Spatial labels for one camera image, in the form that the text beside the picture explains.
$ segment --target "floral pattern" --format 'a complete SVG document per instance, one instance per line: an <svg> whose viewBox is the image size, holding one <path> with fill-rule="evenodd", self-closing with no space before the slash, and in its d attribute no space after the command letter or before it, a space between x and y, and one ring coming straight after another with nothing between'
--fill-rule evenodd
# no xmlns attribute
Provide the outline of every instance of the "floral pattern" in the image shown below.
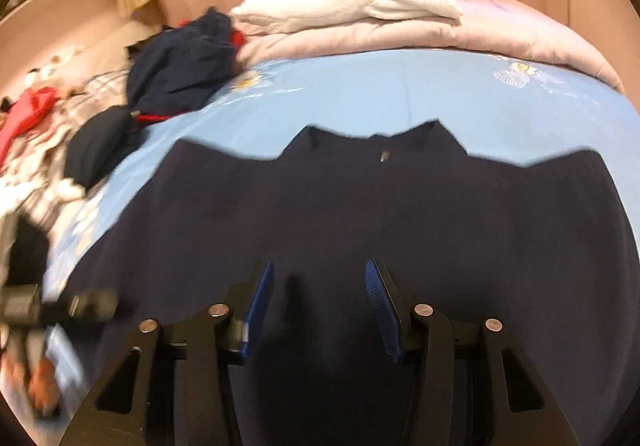
<svg viewBox="0 0 640 446"><path fill-rule="evenodd" d="M511 58L497 54L491 54L490 56L499 61L509 62L507 68L494 71L494 77L505 85L521 89L532 82L533 79L540 83L540 87L548 94L560 92L566 96L575 96L574 94L552 88L551 85L560 85L563 81L529 63L511 60Z"/></svg>
<svg viewBox="0 0 640 446"><path fill-rule="evenodd" d="M241 90L247 90L251 87L269 87L273 85L273 81L270 79L270 74L260 72L259 70L250 70L243 72L238 77L231 81L229 85L230 92L239 92Z"/></svg>

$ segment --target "plaid fabric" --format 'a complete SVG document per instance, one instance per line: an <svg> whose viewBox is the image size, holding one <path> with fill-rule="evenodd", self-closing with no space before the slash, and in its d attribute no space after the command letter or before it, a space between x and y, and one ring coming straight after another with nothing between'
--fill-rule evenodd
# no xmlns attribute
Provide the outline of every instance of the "plaid fabric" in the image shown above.
<svg viewBox="0 0 640 446"><path fill-rule="evenodd" d="M65 205L58 197L58 183L63 178L69 140L96 114L110 106L126 104L128 73L124 70L93 77L84 93L58 102L38 126L12 142L0 171L3 186L34 184L36 189L21 209L47 233L54 228ZM56 226L56 232L63 230Z"/></svg>

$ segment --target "red clothing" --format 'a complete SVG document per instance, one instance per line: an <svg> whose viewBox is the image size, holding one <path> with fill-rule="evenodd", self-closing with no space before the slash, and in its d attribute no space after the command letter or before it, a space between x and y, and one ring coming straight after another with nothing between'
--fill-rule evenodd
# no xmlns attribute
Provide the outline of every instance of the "red clothing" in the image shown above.
<svg viewBox="0 0 640 446"><path fill-rule="evenodd" d="M6 116L6 122L0 130L0 166L4 162L12 141L31 130L44 119L53 108L60 94L54 87L44 87L34 92L26 89Z"/></svg>
<svg viewBox="0 0 640 446"><path fill-rule="evenodd" d="M184 27L190 21L191 20L182 20L180 22L180 27ZM246 43L246 38L244 37L244 34L241 31L238 31L238 29L233 28L231 30L231 43L236 48L236 51L239 51L242 48L242 45Z"/></svg>

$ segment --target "navy clothing pile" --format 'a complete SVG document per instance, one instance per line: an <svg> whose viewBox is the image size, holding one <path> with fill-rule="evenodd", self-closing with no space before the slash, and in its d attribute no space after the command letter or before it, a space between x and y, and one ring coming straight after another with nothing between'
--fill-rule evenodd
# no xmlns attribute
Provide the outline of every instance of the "navy clothing pile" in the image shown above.
<svg viewBox="0 0 640 446"><path fill-rule="evenodd" d="M138 149L138 120L125 106L112 106L93 116L69 141L64 177L86 190L107 177Z"/></svg>
<svg viewBox="0 0 640 446"><path fill-rule="evenodd" d="M115 288L122 311L99 335L66 330L95 380L140 321L186 318L270 258L262 339L231 369L244 444L389 446L413 371L367 297L380 256L449 318L500 319L596 446L640 384L636 249L591 151L520 168L468 156L437 122L365 140L306 128L272 161L179 141L69 279L67 295Z"/></svg>
<svg viewBox="0 0 640 446"><path fill-rule="evenodd" d="M231 32L231 19L210 8L184 27L155 36L129 73L130 108L170 116L205 106L232 76Z"/></svg>

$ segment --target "bed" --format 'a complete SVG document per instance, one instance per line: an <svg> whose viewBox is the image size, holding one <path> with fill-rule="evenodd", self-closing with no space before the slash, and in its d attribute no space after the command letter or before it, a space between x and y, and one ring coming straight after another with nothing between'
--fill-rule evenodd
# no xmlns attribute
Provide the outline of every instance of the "bed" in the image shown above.
<svg viewBox="0 0 640 446"><path fill-rule="evenodd" d="M77 212L70 213L49 257L44 294L54 299L62 292L78 261L113 227L177 140L247 158L274 159L308 125L368 137L398 134L439 119L471 155L521 166L581 148L594 149L615 181L640 242L640 118L629 100L575 69L496 53L445 46L267 57L258 63L248 57L249 68L203 110L146 129L140 149ZM620 75L629 75L628 70L613 67ZM59 328L50 335L50 353L58 363L69 417L88 379ZM564 382L551 372L544 374L552 379L552 388ZM604 440L622 415L624 401L628 404L634 394L629 387L621 392L618 408L603 410L596 403L590 409L606 414L596 424L578 415L577 401L560 401L581 443L596 445ZM52 426L34 423L21 407L23 400L7 399L34 441L57 444L64 421ZM257 412L248 397L239 399L247 444L260 444Z"/></svg>

